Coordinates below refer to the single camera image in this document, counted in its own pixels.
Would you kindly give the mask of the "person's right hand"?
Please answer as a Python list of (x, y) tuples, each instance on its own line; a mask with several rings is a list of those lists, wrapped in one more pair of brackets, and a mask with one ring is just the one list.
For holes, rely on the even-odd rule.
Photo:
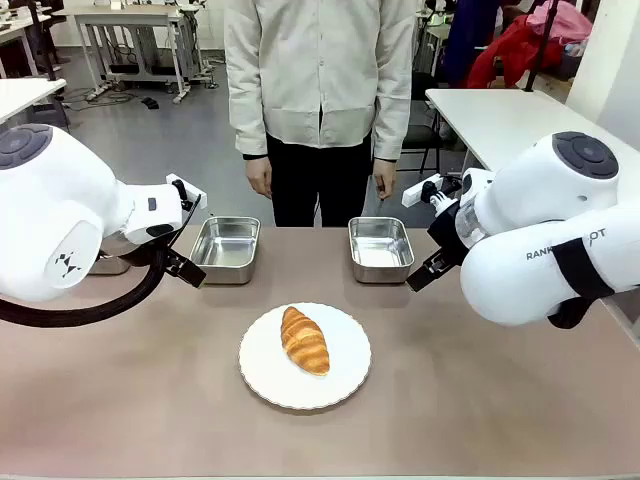
[(245, 173), (257, 194), (272, 198), (272, 167), (268, 157), (246, 160)]

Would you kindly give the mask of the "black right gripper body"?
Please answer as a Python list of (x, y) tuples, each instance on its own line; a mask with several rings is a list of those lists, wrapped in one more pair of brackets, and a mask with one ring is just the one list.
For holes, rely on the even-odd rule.
[(461, 266), (469, 248), (464, 245), (456, 230), (459, 201), (449, 197), (431, 197), (430, 203), (435, 207), (436, 215), (428, 228), (428, 234), (439, 249), (426, 260), (426, 264), (430, 268)]

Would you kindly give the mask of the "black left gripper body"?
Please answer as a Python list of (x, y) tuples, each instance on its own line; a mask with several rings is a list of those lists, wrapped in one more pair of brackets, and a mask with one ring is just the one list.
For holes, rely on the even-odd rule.
[(187, 264), (187, 258), (176, 252), (168, 244), (162, 245), (162, 252), (164, 255), (163, 265), (165, 272), (169, 275), (181, 275)]

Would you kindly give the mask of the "person's left hand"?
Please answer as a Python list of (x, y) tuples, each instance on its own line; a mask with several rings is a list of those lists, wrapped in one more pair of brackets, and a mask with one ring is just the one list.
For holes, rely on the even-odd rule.
[(375, 158), (373, 162), (373, 178), (379, 199), (384, 201), (391, 197), (396, 183), (396, 163)]

